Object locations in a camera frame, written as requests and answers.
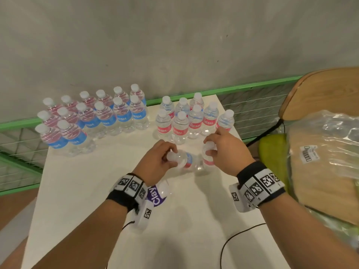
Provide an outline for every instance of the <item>plastic bottle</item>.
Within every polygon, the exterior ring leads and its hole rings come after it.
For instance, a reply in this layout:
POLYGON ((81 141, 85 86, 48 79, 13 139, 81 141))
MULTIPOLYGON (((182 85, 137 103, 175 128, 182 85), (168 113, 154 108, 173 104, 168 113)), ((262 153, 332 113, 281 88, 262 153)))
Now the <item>plastic bottle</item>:
POLYGON ((42 120, 42 123, 48 127, 57 127, 57 122, 60 121, 59 116, 46 110, 40 111, 37 116, 42 120))
POLYGON ((56 154, 66 156, 76 155, 75 153, 70 152, 69 141, 61 135, 58 128, 48 127, 45 124, 38 124, 35 127, 35 131, 40 134, 40 138, 44 143, 48 144, 51 148, 56 149, 56 154))
POLYGON ((87 105, 89 108, 92 108, 93 110, 96 110, 95 103, 97 102, 97 99, 95 97, 90 96, 87 91, 80 92, 80 97, 85 105, 87 105))
POLYGON ((135 127, 139 130, 145 130, 150 125, 150 122, 147 118, 145 105, 137 95, 130 95, 130 99, 130 110, 132 117, 134 118, 135 127))
POLYGON ((111 136, 116 136, 122 132, 116 115, 109 106, 105 106, 102 102, 95 103, 96 115, 106 127, 106 131, 111 136))
POLYGON ((156 116, 157 132, 160 139, 166 139, 171 134, 171 117, 165 109, 160 109, 156 116))
POLYGON ((204 168, 211 169, 211 168, 215 167, 215 165, 213 163, 213 157, 206 155, 206 151, 208 151, 208 150, 217 150, 216 144, 212 141, 208 141, 203 145, 203 149, 202 149, 204 168))
POLYGON ((145 98, 145 93, 140 90, 140 87, 137 84, 132 84, 131 85, 131 92, 130 92, 130 96, 131 95, 137 95, 138 98, 142 101, 142 103, 146 105, 146 98, 145 98))
POLYGON ((95 142, 78 125, 61 120, 57 123, 57 126, 60 128, 62 136, 73 145, 76 145, 79 152, 87 154, 95 150, 95 142))
POLYGON ((176 108, 174 109, 176 116, 180 111, 184 111, 187 117, 188 114, 190 113, 190 105, 187 103, 187 99, 184 97, 179 99, 179 102, 176 105, 176 108))
POLYGON ((188 138, 196 139, 200 134, 203 121, 203 112, 200 105, 193 106, 193 109, 188 115, 188 119, 190 121, 190 124, 188 126, 188 138))
POLYGON ((204 107, 204 101, 202 99, 202 94, 200 92, 196 92, 195 95, 193 96, 193 98, 190 101, 190 110, 193 109, 194 105, 200 105, 201 109, 203 111, 203 107, 204 107))
POLYGON ((234 125, 234 111, 231 109, 227 109, 225 113, 223 113, 221 116, 219 116, 216 129, 219 126, 222 126, 225 130, 230 131, 232 126, 234 125))
POLYGON ((184 111, 178 112, 172 121, 173 134, 172 139, 175 144, 184 144, 187 138, 189 121, 184 111))
POLYGON ((64 102, 64 107, 67 108, 69 111, 77 113, 78 110, 76 108, 76 105, 78 104, 77 100, 71 99, 70 96, 64 95, 61 97, 62 102, 64 102))
POLYGON ((53 115, 58 115, 57 110, 63 107, 62 104, 56 104, 51 98, 47 97, 42 101, 46 106, 47 110, 50 111, 53 115))
POLYGON ((77 124, 80 128, 85 127, 85 123, 80 120, 77 113, 68 111, 65 107, 59 108, 57 112, 62 120, 68 121, 70 124, 77 124))
POLYGON ((86 125, 84 131, 88 136, 96 139, 101 139, 106 136, 106 128, 92 108, 89 108, 85 103, 78 103, 76 108, 79 111, 78 116, 86 125))
POLYGON ((216 131, 216 122, 219 115, 217 102, 210 102, 209 106, 203 110, 203 123, 201 126, 201 134, 208 136, 216 131))
POLYGON ((114 87, 114 99, 116 97, 119 97, 122 99, 122 101, 128 105, 130 105, 131 101, 130 101, 130 97, 128 96, 128 94, 122 90, 122 88, 120 86, 114 87))
POLYGON ((183 150, 178 150, 178 153, 169 151, 166 158, 168 161, 176 161, 178 169, 193 169, 191 167, 194 166, 194 156, 183 150))
POLYGON ((96 95, 98 97, 99 102, 102 102, 105 106, 109 106, 111 109, 113 108, 112 97, 106 94, 104 90, 96 91, 96 95))
POLYGON ((134 120, 132 118, 132 113, 130 107, 123 102, 121 97, 115 97, 113 99, 114 107, 113 111, 119 120, 119 125, 124 132, 130 133, 135 130, 134 120))
POLYGON ((174 104, 171 102, 171 98, 169 98, 169 96, 163 96, 162 103, 159 105, 159 108, 166 110, 171 119, 173 119, 174 104))

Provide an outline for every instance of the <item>gray wall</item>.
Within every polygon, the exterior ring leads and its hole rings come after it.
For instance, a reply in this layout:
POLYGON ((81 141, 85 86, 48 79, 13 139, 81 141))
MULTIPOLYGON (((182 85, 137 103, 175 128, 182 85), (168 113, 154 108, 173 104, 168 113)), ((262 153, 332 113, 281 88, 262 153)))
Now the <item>gray wall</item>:
POLYGON ((82 90, 136 82, 154 98, 358 65, 358 9, 359 0, 0 0, 0 122, 82 90))

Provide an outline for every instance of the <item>person's right hand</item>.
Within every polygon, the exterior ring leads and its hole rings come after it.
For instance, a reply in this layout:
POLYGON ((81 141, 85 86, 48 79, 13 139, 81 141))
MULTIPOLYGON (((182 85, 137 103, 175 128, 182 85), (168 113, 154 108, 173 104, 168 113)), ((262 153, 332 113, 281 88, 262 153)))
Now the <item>person's right hand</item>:
POLYGON ((209 140, 217 145, 217 151, 208 150, 206 155, 213 157, 213 163, 228 175, 237 176, 240 171, 255 161, 243 141, 223 127, 219 127, 203 142, 206 143, 209 140))

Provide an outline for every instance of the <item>white table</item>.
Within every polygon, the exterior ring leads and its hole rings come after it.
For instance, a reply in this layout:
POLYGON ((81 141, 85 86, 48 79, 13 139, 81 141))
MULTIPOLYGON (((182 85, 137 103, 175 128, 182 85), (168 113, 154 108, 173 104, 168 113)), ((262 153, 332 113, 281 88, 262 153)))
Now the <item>white table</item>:
MULTIPOLYGON (((211 101, 218 102, 220 114, 224 112, 216 95, 204 97, 206 106, 211 101)), ((104 201, 121 175, 132 171, 157 141, 154 119, 158 109, 148 108, 151 125, 146 131, 105 137, 91 154, 66 158, 49 151, 23 269, 34 266, 104 201)), ((230 132, 239 137, 234 128, 230 132)), ((203 139, 187 139, 179 148, 200 154, 203 139)), ((219 268, 225 241, 264 222, 258 209, 236 211, 228 190, 236 183, 235 177, 219 169, 197 177, 176 174, 173 170, 166 174, 172 194, 155 207, 147 229, 140 233, 128 226, 121 233, 109 269, 219 268)), ((222 265, 223 269, 289 268, 266 225, 233 238, 225 247, 222 265)))

